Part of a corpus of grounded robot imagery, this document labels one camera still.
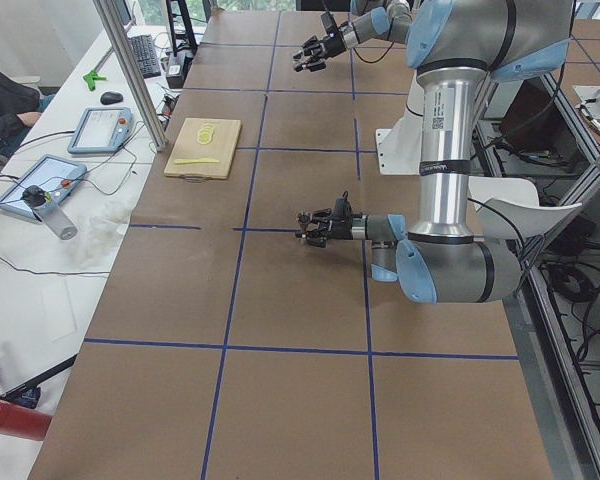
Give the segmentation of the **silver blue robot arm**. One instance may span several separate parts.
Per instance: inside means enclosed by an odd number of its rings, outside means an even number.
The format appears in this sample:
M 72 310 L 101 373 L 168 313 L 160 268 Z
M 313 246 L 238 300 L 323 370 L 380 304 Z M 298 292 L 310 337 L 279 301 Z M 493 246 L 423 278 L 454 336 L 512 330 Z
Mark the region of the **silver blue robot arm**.
M 323 37 L 294 55 L 296 71 L 317 71 L 329 58 L 371 39 L 403 42 L 407 63 L 424 91 L 419 161 L 419 214 L 354 213 L 346 197 L 333 208 L 298 217 L 300 239 L 324 247 L 331 239 L 372 244 L 372 275 L 398 282 L 420 303 L 500 300 L 522 269 L 507 247 L 478 241 L 466 222 L 474 98 L 479 83 L 534 78 L 561 67 L 568 50 L 570 1 L 355 1 L 354 20 L 337 23 L 329 11 Z
M 321 22 L 325 36 L 305 41 L 292 59 L 296 72 L 311 72 L 326 67 L 326 60 L 371 40 L 389 43 L 407 43 L 413 22 L 412 5 L 409 1 L 351 1 L 353 20 L 338 25 L 334 16 L 323 3 Z

